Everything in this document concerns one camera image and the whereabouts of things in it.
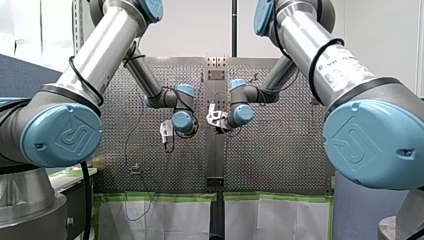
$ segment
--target silver arm segment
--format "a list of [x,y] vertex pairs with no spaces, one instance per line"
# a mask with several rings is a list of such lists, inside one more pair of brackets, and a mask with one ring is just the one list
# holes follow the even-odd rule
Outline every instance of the silver arm segment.
[[149,65],[144,57],[137,57],[131,59],[133,56],[141,56],[140,50],[132,51],[130,49],[127,53],[128,63],[127,69],[136,80],[138,86],[143,90],[148,98],[154,98],[162,92],[162,86],[156,79]]
[[[259,0],[255,30],[293,60],[327,107],[324,148],[340,173],[370,188],[424,186],[424,104],[399,80],[375,76],[332,37],[334,16],[329,0]],[[236,80],[231,96],[249,87]],[[231,117],[243,125],[253,112],[232,107],[225,120],[234,127]]]
[[[144,99],[146,105],[152,108],[174,108],[172,120],[167,120],[168,122],[161,126],[173,126],[179,133],[189,137],[194,136],[198,128],[196,125],[198,123],[193,116],[194,87],[189,84],[179,84],[175,86],[175,89],[163,88],[138,49],[130,49],[126,58],[126,67],[146,95]],[[173,129],[164,132],[174,134]]]
[[[74,60],[79,73],[100,94],[106,90],[134,38],[141,37],[148,26],[142,13],[127,1],[106,1],[103,11],[104,17]],[[70,67],[52,85],[81,95],[94,105],[99,102]]]
[[284,56],[281,57],[262,83],[261,89],[267,92],[280,91],[293,76],[296,69],[297,67],[293,61]]
[[134,38],[161,19],[161,8],[148,9],[158,10],[153,18],[138,1],[105,1],[104,16],[70,62],[73,67],[56,83],[43,85],[29,103],[0,106],[0,167],[67,167],[86,161],[101,140],[101,95]]

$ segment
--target metal stand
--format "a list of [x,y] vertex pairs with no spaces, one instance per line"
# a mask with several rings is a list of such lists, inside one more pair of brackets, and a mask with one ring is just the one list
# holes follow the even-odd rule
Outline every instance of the metal stand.
[[66,197],[55,196],[44,169],[0,176],[2,239],[65,240]]
[[410,191],[396,217],[378,224],[379,240],[407,239],[424,226],[424,191]]
[[[206,87],[213,92],[206,92],[206,103],[215,102],[217,109],[224,109],[227,100],[227,74],[225,58],[208,58],[206,69]],[[211,203],[210,231],[211,240],[225,239],[225,202],[224,202],[224,152],[225,135],[217,135],[212,126],[206,130],[208,146],[207,154],[207,187],[208,191],[217,194],[215,202]]]

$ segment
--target black band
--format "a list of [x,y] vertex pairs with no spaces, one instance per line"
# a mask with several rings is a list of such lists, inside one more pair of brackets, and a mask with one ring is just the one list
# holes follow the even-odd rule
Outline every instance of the black band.
[[401,84],[401,82],[395,78],[378,78],[378,79],[374,79],[371,80],[369,82],[363,83],[361,85],[358,85],[356,87],[354,87],[352,90],[350,90],[349,92],[347,92],[346,94],[344,94],[342,97],[340,97],[339,99],[337,99],[333,105],[331,105],[328,108],[328,112],[327,112],[327,116],[336,108],[338,108],[340,105],[352,100],[354,97],[358,96],[359,94],[370,90],[372,88],[378,87],[378,86],[382,86],[382,85],[386,85],[386,84]]
[[322,0],[317,0],[317,20],[321,21],[322,17]]
[[325,52],[325,50],[327,50],[328,47],[330,47],[332,45],[335,45],[335,44],[340,44],[340,45],[343,45],[344,46],[344,41],[343,41],[343,39],[340,39],[340,38],[331,39],[327,44],[325,44],[324,46],[322,46],[318,50],[318,52],[315,55],[314,59],[312,59],[311,66],[309,67],[309,79],[308,79],[308,81],[309,81],[309,88],[311,89],[311,92],[312,92],[312,95],[314,96],[314,98],[319,103],[321,103],[321,104],[323,104],[323,103],[322,103],[321,99],[319,98],[318,93],[317,93],[317,91],[315,89],[315,85],[314,85],[315,68],[317,66],[318,59]]
[[66,88],[61,88],[61,87],[56,87],[53,85],[43,85],[40,89],[41,92],[49,92],[49,93],[55,93],[61,96],[64,96],[66,98],[72,99],[77,103],[81,103],[89,108],[91,108],[91,110],[93,110],[99,117],[102,115],[102,113],[100,112],[100,109],[94,105],[92,102],[90,102],[89,100],[87,100],[84,97],[81,97],[80,95],[69,91]]
[[158,94],[156,94],[155,96],[153,96],[153,97],[147,97],[147,99],[154,99],[154,98],[157,98],[157,97],[159,97],[161,94],[162,94],[162,92],[163,92],[163,88],[161,88],[160,89],[160,92],[158,93]]
[[71,67],[71,69],[74,71],[75,75],[77,76],[77,78],[86,86],[88,87],[94,94],[96,94],[97,98],[99,99],[99,107],[103,105],[103,103],[105,102],[103,99],[102,94],[97,91],[97,89],[95,87],[93,87],[93,85],[91,85],[90,82],[88,82],[87,80],[85,80],[85,78],[81,75],[81,73],[78,71],[78,69],[75,67],[74,65],[74,56],[69,58],[69,66]]
[[2,168],[0,168],[0,175],[26,172],[26,171],[31,171],[31,170],[34,170],[34,169],[37,169],[37,168],[39,168],[39,167],[34,166],[34,165],[29,165],[29,164],[17,165],[17,166],[12,166],[12,167],[2,167]]

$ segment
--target black cable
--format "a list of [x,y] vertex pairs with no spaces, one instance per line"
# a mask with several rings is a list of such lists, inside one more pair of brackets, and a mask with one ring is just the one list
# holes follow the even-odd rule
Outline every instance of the black cable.
[[130,57],[124,58],[124,68],[127,68],[127,64],[129,61],[131,60],[135,60],[137,58],[144,58],[146,57],[146,55],[142,54],[142,55],[138,55],[138,56],[134,56],[135,51],[139,48],[140,46],[140,39],[138,39],[138,42],[134,41],[133,44],[131,45],[130,49],[131,49],[131,54]]
[[91,184],[90,174],[88,173],[87,162],[81,163],[82,175],[84,177],[84,188],[85,188],[85,225],[83,240],[90,239],[91,231]]
[[298,79],[298,77],[299,77],[299,72],[300,72],[300,70],[298,69],[298,70],[297,70],[297,72],[296,72],[296,76],[294,77],[293,81],[292,81],[289,85],[287,85],[286,87],[284,87],[284,88],[282,88],[282,89],[279,89],[279,90],[267,90],[267,89],[262,89],[262,91],[264,91],[265,93],[280,93],[280,92],[282,92],[282,91],[285,91],[285,90],[289,89],[289,88],[290,88],[291,86],[293,86],[293,85],[294,85],[294,83],[297,81],[297,79]]
[[128,133],[128,136],[127,136],[127,139],[125,140],[125,143],[124,143],[124,158],[125,158],[125,165],[127,165],[128,164],[128,143],[129,143],[129,141],[130,141],[130,139],[131,139],[131,136],[132,136],[132,134],[135,132],[135,130],[138,128],[138,126],[140,125],[140,123],[141,123],[141,118],[143,117],[143,115],[144,115],[144,101],[143,101],[143,97],[141,96],[141,94],[140,93],[137,93],[138,94],[138,96],[140,97],[140,100],[141,100],[141,113],[140,113],[140,116],[138,117],[138,120],[137,120],[137,122],[136,122],[136,124],[134,125],[134,127],[131,129],[131,131]]
[[97,105],[102,106],[103,103],[104,103],[104,99],[103,99],[102,94],[100,94],[99,91],[97,91],[97,89],[95,87],[93,87],[93,85],[91,85],[91,83],[89,83],[87,80],[84,79],[84,77],[81,75],[81,73],[77,70],[77,68],[74,65],[74,58],[75,58],[75,56],[69,57],[69,66],[72,68],[75,75],[77,75],[78,79],[86,87],[88,87],[94,94],[96,94],[97,98],[99,99],[99,102],[97,103]]
[[424,228],[419,230],[418,232],[414,233],[414,235],[410,236],[406,240],[418,240],[423,236],[424,236]]

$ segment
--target perforated metal panel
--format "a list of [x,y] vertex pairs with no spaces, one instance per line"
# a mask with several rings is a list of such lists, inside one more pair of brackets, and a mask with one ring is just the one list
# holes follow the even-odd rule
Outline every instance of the perforated metal panel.
[[[206,178],[223,174],[225,191],[328,194],[334,169],[323,149],[325,109],[311,104],[306,79],[299,75],[278,103],[253,104],[254,120],[236,137],[223,140],[206,125],[207,104],[215,97],[221,100],[221,109],[228,104],[222,95],[227,91],[225,81],[250,80],[256,75],[253,84],[259,86],[276,60],[221,60],[225,66],[208,65],[202,58],[148,58],[163,85],[190,83],[196,87],[195,114],[201,127],[193,139],[176,137],[170,155],[161,143],[159,125],[171,117],[172,110],[142,107],[143,94],[134,79],[126,69],[118,70],[102,108],[104,139],[96,161],[104,167],[96,177],[95,191],[206,192]],[[207,79],[208,70],[214,67],[226,75],[216,84]],[[125,143],[134,127],[125,160]],[[141,166],[141,175],[129,174],[128,167],[135,164]]]
[[[200,58],[147,58],[155,76],[168,87],[178,83],[196,88],[195,114],[204,126],[204,66]],[[95,181],[96,192],[159,191],[204,192],[205,134],[200,128],[192,139],[175,137],[175,150],[166,154],[160,124],[172,117],[172,109],[143,107],[141,89],[130,73],[120,68],[105,93],[102,107],[104,138],[97,161],[103,162]],[[128,168],[139,164],[140,175]]]
[[[256,76],[258,80],[252,83],[259,86],[275,63],[271,59],[227,59],[228,81]],[[226,191],[328,193],[334,170],[323,149],[325,108],[311,104],[306,78],[302,74],[297,78],[277,103],[252,104],[254,120],[239,135],[227,138]]]

